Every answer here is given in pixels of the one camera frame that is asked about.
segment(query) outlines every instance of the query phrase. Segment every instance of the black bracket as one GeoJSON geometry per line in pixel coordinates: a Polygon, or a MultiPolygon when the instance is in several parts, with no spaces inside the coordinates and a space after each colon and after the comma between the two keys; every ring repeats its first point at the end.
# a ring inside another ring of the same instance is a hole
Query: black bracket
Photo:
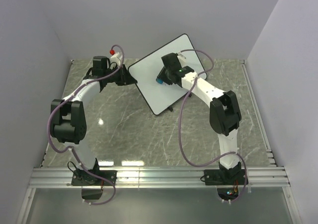
{"type": "Polygon", "coordinates": [[[181,78],[187,73],[194,72],[189,66],[181,67],[178,54],[170,53],[161,57],[163,69],[161,69],[157,78],[168,85],[177,84],[182,87],[181,78]]]}
{"type": "MultiPolygon", "coordinates": [[[[113,185],[116,184],[117,171],[116,170],[99,170],[97,159],[95,160],[95,165],[93,169],[90,169],[89,172],[111,181],[113,185]]],[[[103,186],[111,186],[110,183],[104,182],[103,180],[99,178],[95,178],[89,175],[88,173],[86,173],[84,170],[79,168],[76,168],[75,171],[73,171],[71,185],[81,186],[81,187],[82,186],[100,186],[100,188],[97,188],[97,189],[82,189],[81,191],[82,198],[85,200],[99,199],[103,193],[103,186]]]]}
{"type": "MultiPolygon", "coordinates": [[[[118,64],[111,67],[110,59],[105,56],[94,56],[93,57],[93,67],[90,68],[86,76],[83,79],[97,79],[104,76],[107,76],[111,73],[113,73],[115,70],[118,69],[118,64]]],[[[137,80],[135,80],[130,73],[127,71],[126,66],[123,64],[122,68],[109,78],[103,79],[99,81],[100,84],[100,91],[104,89],[104,87],[108,84],[114,82],[118,86],[125,86],[125,85],[131,85],[136,84],[137,80]]]]}
{"type": "Polygon", "coordinates": [[[241,162],[230,169],[224,168],[219,163],[220,169],[205,169],[204,183],[206,186],[233,186],[237,181],[238,185],[243,185],[245,182],[245,170],[241,168],[241,162]]]}
{"type": "Polygon", "coordinates": [[[242,116],[238,105],[233,91],[224,92],[223,96],[210,102],[210,125],[216,133],[228,136],[232,130],[239,127],[242,116]]]}
{"type": "MultiPolygon", "coordinates": [[[[64,100],[55,99],[51,103],[51,112],[64,100]]],[[[83,102],[69,101],[53,116],[50,126],[51,136],[59,142],[72,142],[79,144],[86,135],[86,119],[83,102]]]]}

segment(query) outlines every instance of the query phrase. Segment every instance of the marble floor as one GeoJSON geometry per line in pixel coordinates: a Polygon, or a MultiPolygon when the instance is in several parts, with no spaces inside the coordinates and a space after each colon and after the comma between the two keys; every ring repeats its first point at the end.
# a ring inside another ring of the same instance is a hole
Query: marble floor
{"type": "MultiPolygon", "coordinates": [[[[137,61],[126,59],[126,66],[137,61]]],[[[210,62],[202,60],[205,68],[210,62]]],[[[75,60],[66,82],[63,97],[80,83],[92,60],[75,60]]],[[[238,130],[239,153],[249,166],[269,165],[253,103],[239,60],[216,60],[207,81],[238,97],[242,121],[238,130]]],[[[177,121],[181,101],[173,112],[155,116],[135,85],[107,85],[85,109],[86,138],[92,152],[104,165],[187,165],[178,147],[177,121]]],[[[220,154],[217,134],[209,124],[209,109],[201,100],[188,99],[182,119],[182,140],[188,158],[204,163],[220,154]]],[[[48,147],[43,166],[65,167],[72,160],[69,152],[55,153],[48,147]]]]}

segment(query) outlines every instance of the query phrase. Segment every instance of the cable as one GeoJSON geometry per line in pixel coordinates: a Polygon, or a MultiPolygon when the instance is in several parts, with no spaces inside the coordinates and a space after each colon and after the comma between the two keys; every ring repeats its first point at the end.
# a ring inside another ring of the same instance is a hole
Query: cable
{"type": "Polygon", "coordinates": [[[200,181],[205,183],[205,175],[200,178],[200,181]]]}
{"type": "Polygon", "coordinates": [[[116,64],[115,66],[118,65],[116,62],[112,62],[112,63],[109,65],[109,68],[111,67],[112,64],[116,64]]]}
{"type": "Polygon", "coordinates": [[[93,68],[89,68],[88,71],[86,72],[86,76],[88,77],[90,72],[93,70],[93,68]]]}
{"type": "Polygon", "coordinates": [[[63,150],[57,149],[57,148],[55,147],[55,145],[53,144],[53,141],[52,141],[52,138],[51,138],[50,127],[51,127],[51,122],[52,122],[52,119],[53,119],[55,113],[56,113],[62,106],[64,106],[67,102],[69,102],[70,100],[72,100],[72,99],[76,96],[76,94],[78,94],[79,91],[81,91],[85,86],[87,86],[87,85],[89,85],[89,84],[91,84],[91,83],[93,83],[93,82],[101,81],[101,80],[103,80],[103,79],[109,78],[110,76],[113,76],[115,73],[117,73],[117,72],[122,68],[122,66],[123,66],[123,64],[124,64],[124,58],[125,58],[125,54],[124,54],[123,48],[122,48],[121,46],[115,44],[115,45],[113,45],[113,46],[111,47],[111,49],[113,49],[114,47],[118,47],[118,48],[121,50],[121,53],[122,53],[122,59],[121,59],[121,61],[120,61],[120,66],[119,66],[115,71],[113,71],[111,74],[109,74],[109,75],[106,75],[106,76],[103,76],[103,77],[100,77],[100,78],[97,78],[97,79],[88,81],[86,84],[83,84],[83,85],[79,86],[79,87],[74,91],[74,93],[73,93],[68,99],[66,99],[65,101],[63,101],[60,105],[58,105],[58,106],[52,111],[52,113],[50,114],[50,117],[49,117],[47,126],[46,126],[46,135],[47,135],[47,137],[48,137],[48,142],[49,142],[50,146],[52,147],[52,149],[53,149],[55,152],[57,152],[57,153],[65,153],[67,150],[70,149],[70,150],[72,151],[72,153],[73,153],[73,155],[74,155],[76,161],[79,163],[79,165],[82,167],[82,169],[83,169],[86,173],[88,173],[89,175],[91,175],[91,176],[93,176],[93,177],[95,177],[95,178],[101,179],[101,180],[103,180],[103,181],[109,183],[109,184],[113,187],[114,192],[113,192],[112,196],[111,196],[109,199],[107,199],[106,201],[104,201],[104,202],[91,203],[91,202],[85,200],[85,202],[86,202],[86,203],[89,203],[90,205],[102,205],[102,204],[105,204],[105,203],[110,202],[110,201],[113,199],[113,197],[115,196],[115,194],[116,194],[116,187],[115,187],[115,185],[114,185],[111,181],[107,180],[106,178],[100,177],[100,176],[98,176],[98,175],[95,175],[95,174],[89,172],[89,171],[87,170],[87,168],[84,166],[84,164],[81,162],[81,160],[80,160],[79,156],[77,155],[76,151],[74,150],[74,147],[73,147],[73,146],[67,146],[67,147],[66,147],[65,149],[63,149],[63,150]]]}
{"type": "Polygon", "coordinates": [[[226,156],[226,155],[229,155],[229,154],[236,154],[242,161],[243,165],[244,165],[244,171],[245,171],[245,180],[244,180],[244,186],[242,188],[242,191],[239,193],[238,197],[235,198],[234,200],[232,200],[231,202],[234,202],[234,201],[237,201],[240,197],[241,197],[241,194],[245,191],[245,188],[246,188],[246,185],[247,185],[247,167],[246,167],[246,163],[243,159],[243,157],[239,154],[239,153],[236,153],[234,151],[232,152],[227,152],[227,153],[224,153],[216,158],[214,158],[213,160],[211,160],[210,162],[207,162],[207,163],[204,163],[204,164],[194,164],[192,163],[185,155],[184,153],[184,150],[183,150],[183,147],[182,147],[182,141],[181,141],[181,119],[182,119],[182,112],[183,112],[183,108],[184,108],[184,105],[185,105],[185,102],[186,100],[188,99],[189,95],[191,94],[192,90],[194,89],[195,85],[197,84],[197,80],[199,78],[199,75],[203,74],[203,73],[206,73],[206,72],[209,72],[211,71],[213,68],[214,68],[214,62],[213,62],[213,59],[205,52],[203,52],[202,50],[197,50],[197,49],[184,49],[184,50],[181,50],[180,52],[183,53],[183,52],[187,52],[187,51],[194,51],[194,52],[199,52],[199,53],[202,53],[204,54],[205,56],[207,56],[209,58],[209,60],[211,61],[212,63],[212,66],[206,70],[206,71],[202,71],[200,73],[198,73],[198,76],[194,79],[194,82],[193,82],[193,86],[190,88],[190,90],[187,92],[187,94],[185,95],[183,101],[182,101],[182,104],[181,104],[181,109],[180,109],[180,113],[179,113],[179,121],[178,121],[178,140],[179,140],[179,148],[180,148],[180,151],[181,151],[181,154],[182,154],[182,157],[185,159],[185,161],[190,164],[191,166],[194,166],[194,167],[205,167],[207,165],[210,165],[212,163],[214,163],[215,161],[219,160],[220,158],[226,156]]]}
{"type": "Polygon", "coordinates": [[[75,171],[73,171],[73,170],[71,170],[71,168],[70,168],[70,163],[73,165],[73,167],[75,168],[75,171],[76,171],[76,165],[72,162],[72,161],[69,161],[68,162],[68,169],[73,173],[73,174],[75,174],[75,171]]]}

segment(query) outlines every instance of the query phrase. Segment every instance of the blue marker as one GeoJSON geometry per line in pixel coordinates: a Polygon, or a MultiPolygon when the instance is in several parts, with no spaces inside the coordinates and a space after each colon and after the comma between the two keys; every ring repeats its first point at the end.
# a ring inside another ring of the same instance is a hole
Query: blue marker
{"type": "Polygon", "coordinates": [[[159,78],[156,78],[156,82],[158,82],[159,84],[163,84],[163,81],[159,78]]]}

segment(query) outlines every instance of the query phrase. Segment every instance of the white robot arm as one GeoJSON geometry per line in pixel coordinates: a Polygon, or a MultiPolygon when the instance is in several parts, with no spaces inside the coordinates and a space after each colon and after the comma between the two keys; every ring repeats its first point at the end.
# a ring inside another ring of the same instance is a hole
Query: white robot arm
{"type": "MultiPolygon", "coordinates": [[[[228,152],[238,151],[237,133],[241,114],[239,104],[234,92],[218,89],[187,66],[186,58],[181,54],[170,53],[162,58],[164,68],[158,75],[158,79],[165,83],[177,84],[187,90],[191,90],[195,80],[196,85],[192,89],[210,108],[210,125],[218,134],[221,155],[228,152]]],[[[232,181],[241,170],[239,157],[236,154],[229,154],[220,159],[220,170],[232,181]]]]}
{"type": "MultiPolygon", "coordinates": [[[[93,58],[93,67],[88,70],[79,85],[79,87],[83,84],[86,84],[86,86],[84,86],[72,100],[61,107],[52,119],[50,129],[51,136],[57,138],[58,141],[63,143],[66,147],[74,147],[79,159],[88,170],[98,169],[98,162],[89,149],[85,139],[85,107],[87,107],[92,99],[97,96],[108,83],[115,82],[117,85],[129,85],[137,83],[137,81],[129,75],[123,65],[119,72],[108,79],[89,82],[113,73],[118,68],[117,65],[120,64],[121,59],[121,53],[114,54],[110,59],[104,56],[95,56],[93,58]]],[[[51,111],[73,94],[75,94],[75,92],[72,92],[63,99],[53,100],[51,103],[51,111]]]]}
{"type": "MultiPolygon", "coordinates": [[[[187,73],[184,77],[181,78],[181,85],[183,88],[190,90],[193,86],[194,79],[198,76],[196,72],[187,73]]],[[[202,78],[197,79],[197,84],[193,88],[192,93],[199,97],[205,104],[210,107],[213,99],[220,98],[224,95],[224,91],[218,89],[217,87],[211,85],[202,78]]],[[[237,142],[238,130],[233,129],[226,136],[225,134],[218,134],[219,143],[220,143],[220,152],[221,154],[228,153],[231,151],[238,151],[238,142],[237,142]]],[[[229,154],[220,159],[220,164],[226,169],[235,167],[239,162],[239,157],[235,154],[229,154]]]]}

